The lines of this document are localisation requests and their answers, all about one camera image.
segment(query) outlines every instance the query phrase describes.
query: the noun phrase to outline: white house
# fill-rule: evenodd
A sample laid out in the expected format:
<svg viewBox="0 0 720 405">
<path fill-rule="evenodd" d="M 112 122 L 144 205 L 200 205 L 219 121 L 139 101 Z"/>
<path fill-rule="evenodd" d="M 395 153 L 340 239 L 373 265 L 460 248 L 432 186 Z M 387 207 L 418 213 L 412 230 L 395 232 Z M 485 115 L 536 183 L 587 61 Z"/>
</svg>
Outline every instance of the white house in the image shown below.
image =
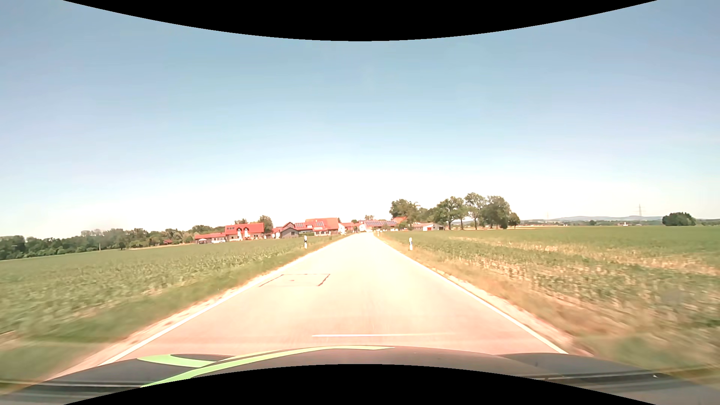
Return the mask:
<svg viewBox="0 0 720 405">
<path fill-rule="evenodd" d="M 434 223 L 434 222 L 427 222 L 427 223 L 416 222 L 413 224 L 413 229 L 416 231 L 442 231 L 445 229 L 445 227 L 440 225 L 439 223 Z"/>
</svg>

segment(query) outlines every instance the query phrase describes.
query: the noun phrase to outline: road edge line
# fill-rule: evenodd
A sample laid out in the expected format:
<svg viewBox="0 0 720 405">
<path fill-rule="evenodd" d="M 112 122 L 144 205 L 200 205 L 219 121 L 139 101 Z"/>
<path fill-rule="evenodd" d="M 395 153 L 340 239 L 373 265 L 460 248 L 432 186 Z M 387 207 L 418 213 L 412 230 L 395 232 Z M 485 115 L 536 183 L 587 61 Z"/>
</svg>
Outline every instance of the road edge line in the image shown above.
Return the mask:
<svg viewBox="0 0 720 405">
<path fill-rule="evenodd" d="M 188 315 L 186 318 L 183 318 L 183 319 L 181 319 L 180 321 L 177 321 L 176 323 L 174 323 L 174 324 L 166 327 L 165 329 L 160 330 L 159 332 L 157 332 L 157 333 L 155 333 L 154 335 L 148 337 L 147 339 L 144 339 L 143 341 L 134 344 L 134 345 L 131 346 L 130 348 L 122 351 L 122 352 L 119 353 L 118 355 L 112 356 L 112 357 L 109 358 L 108 360 L 105 360 L 104 362 L 100 363 L 99 365 L 96 365 L 95 367 L 99 367 L 99 366 L 101 366 L 101 365 L 108 365 L 108 364 L 110 364 L 110 363 L 113 363 L 113 362 L 118 361 L 119 359 L 127 356 L 128 354 L 134 352 L 135 350 L 140 349 L 141 347 L 143 347 L 143 346 L 145 346 L 146 344 L 152 342 L 153 340 L 155 340 L 155 339 L 163 336 L 164 334 L 172 331 L 173 329 L 181 326 L 182 324 L 185 324 L 186 322 L 191 321 L 192 319 L 194 319 L 194 318 L 202 315 L 202 314 L 205 313 L 205 312 L 208 312 L 210 309 L 213 309 L 214 307 L 220 305 L 221 303 L 224 303 L 225 301 L 227 301 L 227 300 L 229 300 L 229 299 L 237 296 L 238 294 L 242 293 L 243 291 L 246 291 L 246 290 L 249 290 L 249 289 L 252 288 L 252 287 L 255 287 L 256 285 L 260 284 L 261 282 L 263 282 L 263 281 L 265 281 L 265 280 L 267 280 L 267 279 L 269 279 L 269 278 L 272 278 L 273 276 L 277 275 L 277 274 L 280 273 L 280 272 L 283 272 L 283 271 L 287 270 L 289 267 L 295 266 L 296 264 L 302 262 L 303 260 L 307 259 L 308 257 L 311 257 L 312 255 L 314 255 L 314 254 L 322 251 L 323 249 L 327 249 L 328 247 L 332 246 L 334 243 L 339 242 L 339 241 L 340 241 L 340 240 L 337 240 L 337 241 L 334 241 L 334 242 L 330 242 L 328 245 L 325 245 L 325 246 L 319 248 L 318 250 L 312 251 L 312 252 L 310 252 L 310 253 L 308 253 L 308 254 L 305 254 L 305 255 L 303 255 L 303 256 L 301 256 L 301 257 L 298 257 L 297 259 L 293 260 L 293 261 L 290 262 L 290 263 L 284 264 L 283 266 L 281 266 L 281 267 L 279 267 L 279 268 L 277 268 L 277 269 L 275 269 L 275 270 L 272 270 L 271 272 L 269 272 L 269 273 L 267 273 L 267 274 L 265 274 L 265 275 L 258 276 L 258 277 L 256 277 L 255 279 L 248 281 L 245 285 L 240 286 L 237 291 L 235 291 L 234 293 L 231 293 L 231 294 L 228 295 L 227 297 L 221 298 L 221 299 L 219 299 L 218 301 L 210 304 L 209 306 L 207 306 L 207 307 L 199 310 L 198 312 L 193 313 L 193 314 L 191 314 L 191 315 Z M 157 321 L 157 322 L 154 323 L 154 324 L 161 324 L 163 321 L 164 321 L 164 320 L 160 320 L 160 321 Z M 66 369 L 66 371 L 63 371 L 62 373 L 57 374 L 57 375 L 56 375 L 55 377 L 53 377 L 53 378 L 61 377 L 61 376 L 63 376 L 63 375 L 68 375 L 67 371 L 68 371 L 68 370 L 72 370 L 72 369 L 74 369 L 74 368 L 76 368 L 76 367 L 77 367 L 77 365 L 71 366 L 71 367 L 69 367 L 68 369 Z"/>
<path fill-rule="evenodd" d="M 383 241 L 383 240 L 380 239 L 380 238 L 378 238 L 378 240 L 380 240 L 383 244 L 385 244 L 385 246 L 391 248 L 391 250 L 392 250 L 393 252 L 395 252 L 395 253 L 399 254 L 400 256 L 402 256 L 402 257 L 410 260 L 411 262 L 413 262 L 413 263 L 415 263 L 416 265 L 422 267 L 423 269 L 428 270 L 429 272 L 431 272 L 431 273 L 433 273 L 434 275 L 440 277 L 441 279 L 449 282 L 449 283 L 452 284 L 455 288 L 458 288 L 458 289 L 459 289 L 460 291 L 462 291 L 463 293 L 466 293 L 466 294 L 469 295 L 470 297 L 474 298 L 476 301 L 479 301 L 479 302 L 482 303 L 483 305 L 485 305 L 485 306 L 487 306 L 488 308 L 492 309 L 494 312 L 500 314 L 503 318 L 509 320 L 510 322 L 512 322 L 513 324 L 515 324 L 516 326 L 519 326 L 522 330 L 528 332 L 530 335 L 532 335 L 532 337 L 538 339 L 540 342 L 543 342 L 545 345 L 547 345 L 547 346 L 550 347 L 551 349 L 555 350 L 556 352 L 562 353 L 563 355 L 569 354 L 568 352 L 564 351 L 564 350 L 561 349 L 559 346 L 557 346 L 555 343 L 550 342 L 546 337 L 543 337 L 543 336 L 540 335 L 538 332 L 534 331 L 533 329 L 530 329 L 530 327 L 528 327 L 527 325 L 523 324 L 522 322 L 518 321 L 517 319 L 513 318 L 512 316 L 506 314 L 505 312 L 502 312 L 500 309 L 496 308 L 493 304 L 491 304 L 491 303 L 483 300 L 481 297 L 478 297 L 477 295 L 475 295 L 474 293 L 472 293 L 472 291 L 466 290 L 465 288 L 463 288 L 462 285 L 454 282 L 453 280 L 450 280 L 449 278 L 447 278 L 447 277 L 445 277 L 444 275 L 438 273 L 437 271 L 431 269 L 430 267 L 425 266 L 424 264 L 418 262 L 417 260 L 413 259 L 412 257 L 409 257 L 409 256 L 406 255 L 406 254 L 403 254 L 402 252 L 398 251 L 396 248 L 390 246 L 390 244 L 388 244 L 386 241 Z"/>
</svg>

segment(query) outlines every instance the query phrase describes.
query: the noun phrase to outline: green stripe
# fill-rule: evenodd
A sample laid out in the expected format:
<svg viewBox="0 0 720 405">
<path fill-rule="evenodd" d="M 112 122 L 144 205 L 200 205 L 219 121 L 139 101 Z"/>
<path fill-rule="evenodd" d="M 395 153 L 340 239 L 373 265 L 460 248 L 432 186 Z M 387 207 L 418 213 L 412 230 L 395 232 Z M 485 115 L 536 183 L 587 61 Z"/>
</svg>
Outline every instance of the green stripe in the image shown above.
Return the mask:
<svg viewBox="0 0 720 405">
<path fill-rule="evenodd" d="M 209 361 L 209 360 L 186 359 L 186 358 L 182 358 L 182 357 L 175 357 L 173 355 L 146 356 L 146 357 L 139 357 L 138 360 L 142 360 L 144 362 L 156 362 L 159 364 L 179 365 L 181 367 L 192 367 L 192 368 L 205 367 L 206 365 L 217 362 L 217 361 Z"/>
<path fill-rule="evenodd" d="M 145 384 L 143 387 L 154 386 L 157 384 L 171 383 L 173 381 L 187 380 L 188 378 L 197 377 L 198 375 L 212 373 L 213 371 L 223 370 L 226 368 L 237 367 L 239 365 L 245 365 L 252 362 L 259 362 L 263 360 L 270 360 L 278 357 L 299 355 L 301 353 L 317 352 L 318 350 L 330 350 L 330 349 L 359 349 L 359 350 L 380 350 L 380 349 L 392 349 L 392 347 L 383 346 L 324 346 L 324 347 L 309 347 L 307 349 L 289 350 L 287 352 L 271 353 L 269 355 L 261 355 L 255 357 L 248 357 L 240 360 L 223 362 L 216 365 L 209 365 L 207 367 L 199 368 L 196 370 L 189 370 L 185 373 L 175 375 L 164 380 L 157 381 L 155 383 Z"/>
<path fill-rule="evenodd" d="M 232 356 L 232 357 L 228 357 L 227 359 L 222 359 L 222 360 L 219 360 L 219 361 L 223 361 L 223 362 L 224 362 L 224 361 L 228 361 L 228 360 L 241 359 L 241 358 L 243 358 L 243 357 L 264 355 L 265 353 L 277 352 L 277 351 L 278 351 L 278 350 L 266 350 L 266 351 L 264 351 L 264 352 L 248 353 L 247 355 Z"/>
</svg>

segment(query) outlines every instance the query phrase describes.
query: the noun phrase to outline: car hood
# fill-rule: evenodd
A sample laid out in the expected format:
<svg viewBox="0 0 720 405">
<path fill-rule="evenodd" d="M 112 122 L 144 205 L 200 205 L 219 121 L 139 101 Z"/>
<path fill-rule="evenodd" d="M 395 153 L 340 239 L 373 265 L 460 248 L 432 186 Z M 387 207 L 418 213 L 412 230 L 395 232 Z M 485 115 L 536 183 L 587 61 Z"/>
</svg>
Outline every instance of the car hood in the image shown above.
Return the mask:
<svg viewBox="0 0 720 405">
<path fill-rule="evenodd" d="M 459 350 L 398 346 L 323 346 L 242 355 L 180 353 L 102 365 L 0 397 L 1 405 L 68 404 L 108 393 L 266 368 L 308 365 L 410 365 L 514 375 L 612 393 L 651 404 L 718 403 L 720 391 L 663 373 L 559 353 L 487 355 Z"/>
</svg>

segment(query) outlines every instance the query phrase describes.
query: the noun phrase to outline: tree line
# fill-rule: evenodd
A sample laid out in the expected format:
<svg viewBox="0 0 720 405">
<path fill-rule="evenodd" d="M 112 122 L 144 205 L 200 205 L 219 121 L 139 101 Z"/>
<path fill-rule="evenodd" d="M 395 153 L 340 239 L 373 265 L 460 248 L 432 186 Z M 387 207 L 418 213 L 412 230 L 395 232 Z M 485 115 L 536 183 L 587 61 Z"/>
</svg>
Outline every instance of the tree line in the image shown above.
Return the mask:
<svg viewBox="0 0 720 405">
<path fill-rule="evenodd" d="M 238 221 L 235 221 L 235 223 L 247 223 L 245 219 Z M 272 219 L 267 215 L 262 215 L 258 222 L 264 223 L 266 233 L 272 230 Z M 25 238 L 20 235 L 0 236 L 0 260 L 92 252 L 105 249 L 123 250 L 161 244 L 188 244 L 195 240 L 197 234 L 224 231 L 225 226 L 195 225 L 186 231 L 174 228 L 167 228 L 165 231 L 146 231 L 142 228 L 132 230 L 113 228 L 108 231 L 95 229 L 93 231 L 82 231 L 80 235 L 61 239 L 39 239 L 31 236 Z"/>
<path fill-rule="evenodd" d="M 464 229 L 464 221 L 472 219 L 475 229 L 478 227 L 507 229 L 509 226 L 520 225 L 518 214 L 510 209 L 510 203 L 499 195 L 482 196 L 471 192 L 462 197 L 448 197 L 432 208 L 421 207 L 417 202 L 405 199 L 390 203 L 390 215 L 407 217 L 399 227 L 412 228 L 414 222 L 440 223 L 451 229 L 452 222 L 460 220 L 460 229 Z"/>
</svg>

